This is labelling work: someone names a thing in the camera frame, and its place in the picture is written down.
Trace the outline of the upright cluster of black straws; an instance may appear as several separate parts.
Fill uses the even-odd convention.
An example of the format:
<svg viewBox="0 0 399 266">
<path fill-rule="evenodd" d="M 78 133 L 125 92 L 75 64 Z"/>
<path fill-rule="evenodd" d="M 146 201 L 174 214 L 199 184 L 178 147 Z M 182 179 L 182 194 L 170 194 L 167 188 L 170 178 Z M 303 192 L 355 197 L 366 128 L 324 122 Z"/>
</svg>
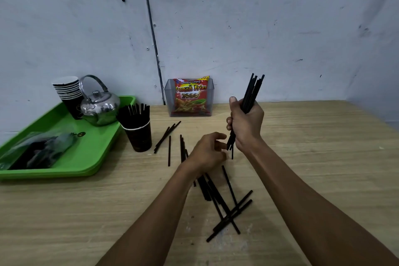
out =
<svg viewBox="0 0 399 266">
<path fill-rule="evenodd" d="M 150 122 L 150 105 L 136 103 L 123 106 L 118 110 L 116 119 L 127 130 L 145 127 Z"/>
</svg>

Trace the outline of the clear plastic bag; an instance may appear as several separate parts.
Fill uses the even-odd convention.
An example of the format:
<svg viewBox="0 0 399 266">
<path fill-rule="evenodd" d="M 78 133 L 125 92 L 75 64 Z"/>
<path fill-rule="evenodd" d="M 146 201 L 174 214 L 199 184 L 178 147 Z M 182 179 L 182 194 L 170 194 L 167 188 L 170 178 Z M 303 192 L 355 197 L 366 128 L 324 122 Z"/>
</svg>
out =
<svg viewBox="0 0 399 266">
<path fill-rule="evenodd" d="M 31 133 L 0 156 L 0 171 L 49 169 L 78 140 L 78 134 Z"/>
</svg>

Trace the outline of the black paper cup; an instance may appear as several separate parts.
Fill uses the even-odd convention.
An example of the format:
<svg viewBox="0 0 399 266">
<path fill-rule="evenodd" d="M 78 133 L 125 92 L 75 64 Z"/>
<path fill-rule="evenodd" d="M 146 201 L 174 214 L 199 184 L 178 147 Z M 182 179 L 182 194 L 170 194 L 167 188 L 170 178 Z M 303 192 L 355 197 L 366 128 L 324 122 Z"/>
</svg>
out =
<svg viewBox="0 0 399 266">
<path fill-rule="evenodd" d="M 140 123 L 135 128 L 128 128 L 127 124 L 121 124 L 121 126 L 135 152 L 142 153 L 151 149 L 152 133 L 150 119 L 145 123 Z"/>
</svg>

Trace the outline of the bundle of black straws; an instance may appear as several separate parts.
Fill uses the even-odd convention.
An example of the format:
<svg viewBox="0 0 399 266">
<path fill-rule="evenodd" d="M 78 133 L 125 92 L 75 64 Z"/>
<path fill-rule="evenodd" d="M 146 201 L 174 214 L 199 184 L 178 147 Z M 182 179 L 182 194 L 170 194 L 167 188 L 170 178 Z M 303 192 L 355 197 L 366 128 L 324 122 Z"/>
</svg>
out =
<svg viewBox="0 0 399 266">
<path fill-rule="evenodd" d="M 247 86 L 243 101 L 241 103 L 241 110 L 244 114 L 247 114 L 252 109 L 254 102 L 257 98 L 257 94 L 261 88 L 264 77 L 265 77 L 264 74 L 260 78 L 258 78 L 258 76 L 254 76 L 254 74 L 252 74 L 250 82 Z M 228 151 L 233 150 L 235 139 L 236 139 L 236 134 L 234 133 L 233 130 L 231 130 L 230 136 L 227 141 L 227 150 Z"/>
</svg>

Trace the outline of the person's left hand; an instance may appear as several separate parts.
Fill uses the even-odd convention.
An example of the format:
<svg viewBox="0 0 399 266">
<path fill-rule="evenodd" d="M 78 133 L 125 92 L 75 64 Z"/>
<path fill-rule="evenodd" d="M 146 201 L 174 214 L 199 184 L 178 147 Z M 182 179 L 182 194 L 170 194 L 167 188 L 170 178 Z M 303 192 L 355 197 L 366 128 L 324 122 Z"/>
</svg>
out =
<svg viewBox="0 0 399 266">
<path fill-rule="evenodd" d="M 204 174 L 211 173 L 216 167 L 220 167 L 224 162 L 222 162 L 222 163 L 206 163 L 204 161 L 203 137 L 202 137 L 197 142 L 195 147 L 193 148 L 193 150 L 192 150 L 191 154 L 189 155 L 189 157 L 187 158 L 187 160 L 184 162 L 183 169 L 185 170 L 185 172 L 187 172 L 187 176 L 189 178 L 196 179 Z"/>
</svg>

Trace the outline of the red snack packet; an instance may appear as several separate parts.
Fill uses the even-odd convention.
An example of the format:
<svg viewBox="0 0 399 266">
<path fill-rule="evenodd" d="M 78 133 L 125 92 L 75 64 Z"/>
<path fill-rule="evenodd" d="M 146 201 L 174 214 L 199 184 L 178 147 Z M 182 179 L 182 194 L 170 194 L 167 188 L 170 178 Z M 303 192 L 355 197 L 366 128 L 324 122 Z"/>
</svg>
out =
<svg viewBox="0 0 399 266">
<path fill-rule="evenodd" d="M 198 79 L 173 79 L 175 100 L 173 114 L 188 116 L 207 116 L 210 111 L 207 103 L 209 76 Z"/>
</svg>

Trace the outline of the person's right hand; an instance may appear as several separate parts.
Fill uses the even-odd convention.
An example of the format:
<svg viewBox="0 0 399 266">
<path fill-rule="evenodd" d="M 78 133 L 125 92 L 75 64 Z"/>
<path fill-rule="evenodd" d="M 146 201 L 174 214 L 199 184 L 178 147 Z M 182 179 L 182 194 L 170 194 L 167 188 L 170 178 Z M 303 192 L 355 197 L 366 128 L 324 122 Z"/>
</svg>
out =
<svg viewBox="0 0 399 266">
<path fill-rule="evenodd" d="M 247 155 L 257 146 L 265 144 L 265 141 L 261 137 L 264 111 L 257 101 L 255 101 L 250 112 L 244 114 L 241 110 L 242 101 L 240 100 L 240 113 L 231 113 L 226 122 L 227 130 L 233 130 L 236 134 L 235 143 L 238 150 Z"/>
</svg>

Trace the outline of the clear plastic container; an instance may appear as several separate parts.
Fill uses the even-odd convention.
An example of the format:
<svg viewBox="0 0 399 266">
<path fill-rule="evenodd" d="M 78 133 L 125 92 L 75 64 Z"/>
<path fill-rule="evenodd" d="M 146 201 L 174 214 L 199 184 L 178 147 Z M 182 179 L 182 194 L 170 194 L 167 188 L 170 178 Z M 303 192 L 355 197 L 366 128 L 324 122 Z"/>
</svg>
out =
<svg viewBox="0 0 399 266">
<path fill-rule="evenodd" d="M 166 105 L 168 108 L 168 112 L 171 117 L 207 117 L 212 115 L 212 107 L 213 107 L 213 94 L 214 94 L 214 84 L 213 80 L 209 78 L 208 82 L 208 87 L 207 87 L 207 107 L 208 110 L 210 111 L 210 115 L 207 116 L 188 116 L 188 115 L 177 115 L 173 114 L 172 111 L 174 110 L 174 99 L 175 99 L 175 85 L 174 85 L 174 80 L 169 79 L 167 81 L 167 84 L 164 88 L 164 94 L 165 94 L 165 99 L 166 99 Z"/>
</svg>

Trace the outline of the stainless steel kettle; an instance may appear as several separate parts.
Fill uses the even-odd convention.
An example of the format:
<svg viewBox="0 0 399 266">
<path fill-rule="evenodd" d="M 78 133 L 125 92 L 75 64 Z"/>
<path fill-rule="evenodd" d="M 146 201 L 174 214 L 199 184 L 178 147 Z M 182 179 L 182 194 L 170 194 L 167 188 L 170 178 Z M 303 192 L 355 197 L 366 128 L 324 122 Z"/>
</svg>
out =
<svg viewBox="0 0 399 266">
<path fill-rule="evenodd" d="M 87 77 L 94 79 L 102 87 L 102 91 L 95 90 L 90 95 L 86 94 L 83 81 Z M 98 77 L 94 75 L 83 76 L 79 80 L 79 89 L 83 96 L 79 107 L 79 118 L 97 127 L 106 126 L 117 121 L 116 116 L 121 106 L 121 100 L 116 94 L 109 92 L 108 88 Z"/>
</svg>

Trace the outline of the scattered loose black straws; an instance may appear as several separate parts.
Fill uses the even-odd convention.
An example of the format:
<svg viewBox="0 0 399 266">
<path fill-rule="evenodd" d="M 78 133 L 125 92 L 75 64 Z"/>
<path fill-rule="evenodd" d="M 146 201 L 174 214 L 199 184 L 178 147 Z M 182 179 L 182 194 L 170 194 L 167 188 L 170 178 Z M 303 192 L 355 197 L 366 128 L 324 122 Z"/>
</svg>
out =
<svg viewBox="0 0 399 266">
<path fill-rule="evenodd" d="M 181 121 L 178 123 L 174 123 L 172 126 L 167 127 L 165 133 L 163 134 L 162 138 L 159 140 L 159 142 L 156 144 L 155 149 L 154 149 L 154 154 L 156 154 L 161 147 L 162 143 L 168 139 L 168 151 L 167 151 L 167 166 L 171 166 L 171 134 L 172 132 L 179 126 Z M 181 162 L 184 162 L 187 157 L 188 157 L 188 152 L 187 149 L 185 148 L 185 142 L 183 140 L 182 135 L 180 135 L 179 138 L 179 143 L 180 143 L 180 158 Z M 239 202 L 237 202 L 234 192 L 232 190 L 232 186 L 230 183 L 230 180 L 228 178 L 226 169 L 224 166 L 222 166 L 222 171 L 224 174 L 224 177 L 226 179 L 226 182 L 229 186 L 233 201 L 235 206 L 233 208 L 229 208 L 225 200 L 222 198 L 220 192 L 218 191 L 216 185 L 213 183 L 211 177 L 206 173 L 205 175 L 201 175 L 198 177 L 197 182 L 193 182 L 193 186 L 196 187 L 197 184 L 199 185 L 203 197 L 206 201 L 211 201 L 213 202 L 216 211 L 220 217 L 220 222 L 213 228 L 212 234 L 206 239 L 206 242 L 209 243 L 211 240 L 213 240 L 229 223 L 232 224 L 233 228 L 237 232 L 237 234 L 240 234 L 240 230 L 238 229 L 237 225 L 234 222 L 234 219 L 237 218 L 242 212 L 253 202 L 252 199 L 247 199 L 249 196 L 253 193 L 252 190 L 250 190 Z"/>
</svg>

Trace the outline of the green plastic tray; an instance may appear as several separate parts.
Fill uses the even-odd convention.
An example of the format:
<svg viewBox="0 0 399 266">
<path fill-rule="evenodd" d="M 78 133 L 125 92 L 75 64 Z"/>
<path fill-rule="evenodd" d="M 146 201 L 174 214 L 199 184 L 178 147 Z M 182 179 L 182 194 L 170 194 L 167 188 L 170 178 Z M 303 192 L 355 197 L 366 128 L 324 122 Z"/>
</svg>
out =
<svg viewBox="0 0 399 266">
<path fill-rule="evenodd" d="M 14 137 L 0 146 L 3 157 L 13 146 L 34 132 L 85 132 L 60 159 L 48 169 L 0 170 L 0 181 L 21 179 L 55 179 L 91 176 L 99 170 L 111 146 L 122 130 L 118 122 L 95 127 L 87 121 L 75 120 L 63 103 L 57 104 L 41 117 L 30 123 Z"/>
</svg>

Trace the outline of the stack of black paper cups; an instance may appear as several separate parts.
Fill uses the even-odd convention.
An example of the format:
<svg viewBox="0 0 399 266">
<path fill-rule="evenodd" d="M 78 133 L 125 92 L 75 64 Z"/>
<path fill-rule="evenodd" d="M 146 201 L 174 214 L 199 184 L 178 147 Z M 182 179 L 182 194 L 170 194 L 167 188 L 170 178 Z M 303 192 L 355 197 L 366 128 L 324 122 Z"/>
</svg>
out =
<svg viewBox="0 0 399 266">
<path fill-rule="evenodd" d="M 79 86 L 79 78 L 76 76 L 57 78 L 52 82 L 52 86 L 72 117 L 80 120 L 83 94 Z"/>
</svg>

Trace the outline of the person's left forearm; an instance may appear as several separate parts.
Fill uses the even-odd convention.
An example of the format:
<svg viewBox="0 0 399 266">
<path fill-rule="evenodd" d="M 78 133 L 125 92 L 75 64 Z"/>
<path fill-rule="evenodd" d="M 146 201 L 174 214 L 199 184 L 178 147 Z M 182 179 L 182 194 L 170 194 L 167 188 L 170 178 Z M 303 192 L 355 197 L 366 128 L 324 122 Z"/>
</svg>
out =
<svg viewBox="0 0 399 266">
<path fill-rule="evenodd" d="M 150 206 L 95 266 L 163 266 L 200 169 L 189 160 L 180 164 Z"/>
</svg>

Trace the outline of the person's right forearm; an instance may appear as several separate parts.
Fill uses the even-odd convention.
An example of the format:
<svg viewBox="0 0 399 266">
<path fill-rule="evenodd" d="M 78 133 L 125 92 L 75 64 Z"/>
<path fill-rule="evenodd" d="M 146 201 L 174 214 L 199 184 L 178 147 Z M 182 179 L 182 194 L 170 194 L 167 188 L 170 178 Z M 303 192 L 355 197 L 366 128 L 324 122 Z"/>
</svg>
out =
<svg viewBox="0 0 399 266">
<path fill-rule="evenodd" d="M 312 266 L 399 266 L 399 258 L 306 184 L 262 138 L 240 146 Z"/>
</svg>

